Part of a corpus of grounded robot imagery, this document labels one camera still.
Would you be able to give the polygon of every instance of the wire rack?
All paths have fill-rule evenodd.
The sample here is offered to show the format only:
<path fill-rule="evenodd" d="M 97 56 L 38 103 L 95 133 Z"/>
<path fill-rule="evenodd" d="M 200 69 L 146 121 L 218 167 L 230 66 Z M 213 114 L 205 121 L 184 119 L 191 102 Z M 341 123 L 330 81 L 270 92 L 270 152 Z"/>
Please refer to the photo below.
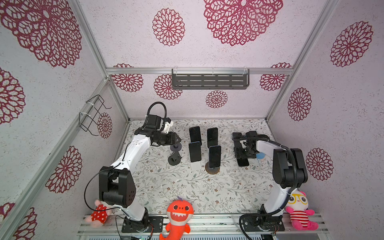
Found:
<path fill-rule="evenodd" d="M 100 105 L 98 108 L 96 108 L 95 105 L 96 105 L 96 103 L 97 103 L 98 101 L 101 103 L 101 105 Z M 99 94 L 98 94 L 98 95 L 95 95 L 95 96 L 91 97 L 89 100 L 86 101 L 86 103 L 92 105 L 92 108 L 91 108 L 87 113 L 85 113 L 85 112 L 80 112 L 80 113 L 79 113 L 79 126 L 81 127 L 82 130 L 84 130 L 85 132 L 89 132 L 89 133 L 92 134 L 93 136 L 98 136 L 98 135 L 93 134 L 89 128 L 90 128 L 90 126 L 91 126 L 91 124 L 92 124 L 93 122 L 97 125 L 97 123 L 96 123 L 96 121 L 95 121 L 94 119 L 95 119 L 95 117 L 96 117 L 98 114 L 101 115 L 101 113 L 100 113 L 100 109 L 101 109 L 101 107 L 104 107 L 105 109 L 111 109 L 111 108 L 112 108 L 112 107 L 107 108 L 107 107 L 104 105 L 104 102 L 105 102 L 105 101 L 104 101 L 104 99 L 103 99 L 102 96 L 100 96 Z M 95 113 L 95 115 L 94 115 L 93 117 L 89 114 L 89 113 L 91 112 L 92 109 L 95 109 L 95 110 L 96 110 L 96 113 Z M 88 126 L 86 126 L 86 125 L 84 125 L 83 123 L 84 123 L 88 118 L 91 120 L 91 122 L 88 124 Z"/>

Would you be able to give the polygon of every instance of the pink panda plush toy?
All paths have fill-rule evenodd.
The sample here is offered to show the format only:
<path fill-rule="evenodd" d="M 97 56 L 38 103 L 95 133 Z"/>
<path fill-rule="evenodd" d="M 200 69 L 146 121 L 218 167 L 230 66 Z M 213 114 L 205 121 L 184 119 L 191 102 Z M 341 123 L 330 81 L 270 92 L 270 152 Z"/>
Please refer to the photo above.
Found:
<path fill-rule="evenodd" d="M 285 210 L 291 215 L 292 226 L 297 230 L 316 230 L 319 225 L 311 222 L 308 215 L 314 214 L 314 210 L 308 210 L 308 199 L 304 192 L 295 190 L 289 197 Z"/>
<path fill-rule="evenodd" d="M 112 214 L 112 210 L 106 210 L 110 207 L 104 206 L 99 200 L 95 201 L 96 210 L 85 218 L 85 222 L 90 223 L 91 227 L 97 228 L 103 226 L 108 216 Z"/>

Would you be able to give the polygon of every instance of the black smartphone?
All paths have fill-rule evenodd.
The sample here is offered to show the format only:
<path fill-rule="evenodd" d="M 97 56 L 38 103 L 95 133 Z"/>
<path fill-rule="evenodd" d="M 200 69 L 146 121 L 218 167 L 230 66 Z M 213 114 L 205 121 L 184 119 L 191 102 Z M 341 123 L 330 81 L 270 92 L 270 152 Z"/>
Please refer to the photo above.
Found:
<path fill-rule="evenodd" d="M 191 142 L 200 142 L 201 146 L 201 134 L 200 134 L 200 127 L 190 127 L 189 128 L 189 135 L 191 137 Z"/>
<path fill-rule="evenodd" d="M 189 156 L 191 162 L 201 161 L 201 143 L 200 142 L 191 142 L 189 144 Z"/>
<path fill-rule="evenodd" d="M 208 148 L 211 146 L 217 146 L 218 129 L 216 127 L 209 128 L 207 130 L 207 144 Z"/>
<path fill-rule="evenodd" d="M 220 167 L 221 146 L 211 146 L 209 148 L 209 167 Z"/>

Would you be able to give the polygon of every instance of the black mounting plate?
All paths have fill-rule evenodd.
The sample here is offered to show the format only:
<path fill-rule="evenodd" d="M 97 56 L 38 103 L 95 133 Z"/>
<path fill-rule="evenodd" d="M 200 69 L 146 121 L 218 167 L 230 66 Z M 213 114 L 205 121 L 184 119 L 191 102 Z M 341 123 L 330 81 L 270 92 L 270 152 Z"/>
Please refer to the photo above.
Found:
<path fill-rule="evenodd" d="M 153 232 L 162 232 L 163 231 L 163 219 L 164 217 L 161 216 L 154 216 L 154 217 L 149 217 L 149 223 L 153 225 Z M 149 225 L 149 228 L 147 228 L 144 233 L 150 233 L 152 231 L 151 226 Z M 122 225 L 121 229 L 122 233 L 138 233 L 137 229 L 135 229 L 132 226 L 132 221 L 127 219 L 125 217 L 124 223 Z"/>

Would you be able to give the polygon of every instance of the red doily pattern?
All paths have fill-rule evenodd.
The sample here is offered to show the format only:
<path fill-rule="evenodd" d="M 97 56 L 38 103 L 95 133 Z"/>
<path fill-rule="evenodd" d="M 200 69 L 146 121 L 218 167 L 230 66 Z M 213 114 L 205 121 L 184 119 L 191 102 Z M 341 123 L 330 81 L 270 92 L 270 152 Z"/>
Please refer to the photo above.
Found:
<path fill-rule="evenodd" d="M 0 223 L 4 221 L 5 217 L 8 215 L 9 211 L 13 208 L 14 205 L 15 203 L 7 202 L 0 207 Z"/>
<path fill-rule="evenodd" d="M 66 68 L 79 58 L 79 25 L 66 0 L 0 0 L 0 16 L 38 60 Z"/>
<path fill-rule="evenodd" d="M 228 96 L 224 91 L 214 90 L 205 98 L 205 102 L 211 108 L 220 108 L 227 103 Z"/>
<path fill-rule="evenodd" d="M 294 90 L 288 100 L 289 116 L 295 121 L 303 120 L 310 112 L 311 103 L 311 95 L 307 89 Z"/>
<path fill-rule="evenodd" d="M 158 76 L 155 79 L 153 87 L 157 95 L 168 100 L 178 98 L 183 92 L 183 90 L 175 90 L 172 88 L 172 76 L 169 74 Z"/>
<path fill-rule="evenodd" d="M 21 225 L 17 228 L 12 240 L 30 240 L 35 235 L 35 229 L 37 227 L 36 221 L 37 214 L 35 208 L 31 207 L 28 211 L 28 215 L 24 217 Z"/>
<path fill-rule="evenodd" d="M 102 138 L 108 138 L 112 133 L 112 120 L 108 113 L 102 113 L 97 120 L 97 130 Z"/>
<path fill-rule="evenodd" d="M 331 61 L 338 67 L 348 66 L 361 58 L 372 41 L 372 26 L 356 22 L 344 29 L 331 48 Z"/>
<path fill-rule="evenodd" d="M 208 29 L 221 43 L 244 45 L 265 33 L 283 0 L 204 0 Z"/>
<path fill-rule="evenodd" d="M 272 65 L 273 68 L 290 68 L 292 67 L 289 63 L 278 63 Z M 279 89 L 283 84 L 287 75 L 285 74 L 263 74 L 260 78 L 260 86 L 267 90 L 273 91 Z"/>
<path fill-rule="evenodd" d="M 163 8 L 157 12 L 152 21 L 152 29 L 156 38 L 166 46 L 178 44 L 185 33 L 183 18 L 169 8 Z"/>
<path fill-rule="evenodd" d="M 308 153 L 306 165 L 310 174 L 318 180 L 327 180 L 333 173 L 331 156 L 320 148 L 314 148 Z"/>
<path fill-rule="evenodd" d="M 83 167 L 82 161 L 78 149 L 70 146 L 45 186 L 50 192 L 64 193 L 68 191 L 79 179 Z"/>
<path fill-rule="evenodd" d="M 129 64 L 119 63 L 115 68 L 133 68 Z M 113 82 L 127 92 L 136 92 L 143 87 L 143 78 L 141 74 L 114 74 L 111 75 Z"/>
<path fill-rule="evenodd" d="M 18 118 L 25 106 L 25 95 L 19 81 L 0 68 L 0 125 Z"/>

